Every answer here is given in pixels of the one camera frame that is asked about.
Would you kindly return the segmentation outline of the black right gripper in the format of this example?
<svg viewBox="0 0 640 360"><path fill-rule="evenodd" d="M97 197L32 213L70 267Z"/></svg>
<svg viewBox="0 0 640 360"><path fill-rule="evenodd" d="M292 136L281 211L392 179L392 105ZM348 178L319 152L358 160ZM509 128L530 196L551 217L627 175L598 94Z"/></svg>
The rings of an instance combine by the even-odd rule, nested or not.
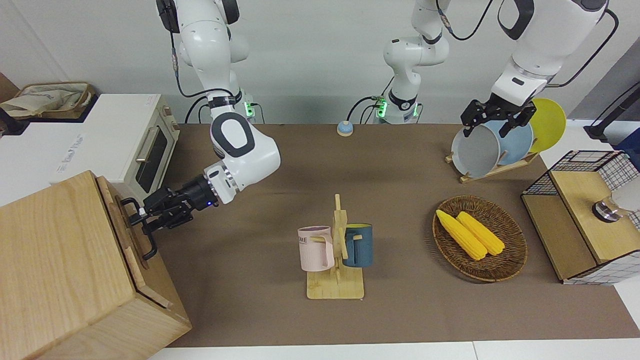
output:
<svg viewBox="0 0 640 360"><path fill-rule="evenodd" d="M173 229L194 219L191 212L208 207L218 207L218 198L204 177L194 177L174 191L160 187L142 201L142 206L134 197L129 203L135 206L135 214L129 216L129 224L139 224L149 217L157 216L142 225L142 232L150 235L160 229Z"/></svg>

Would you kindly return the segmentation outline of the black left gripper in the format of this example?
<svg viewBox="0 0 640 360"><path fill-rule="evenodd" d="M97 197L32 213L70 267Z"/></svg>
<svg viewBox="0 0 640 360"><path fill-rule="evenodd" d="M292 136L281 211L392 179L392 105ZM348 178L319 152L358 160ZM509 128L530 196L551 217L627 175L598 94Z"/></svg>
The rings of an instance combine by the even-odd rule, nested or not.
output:
<svg viewBox="0 0 640 360"><path fill-rule="evenodd" d="M469 102L469 112L461 115L464 137L470 137L473 130L489 121L506 121L499 130L501 138L508 136L511 130L524 127L531 120L531 98L522 105L512 104L501 97L490 97L482 102L473 99Z"/></svg>

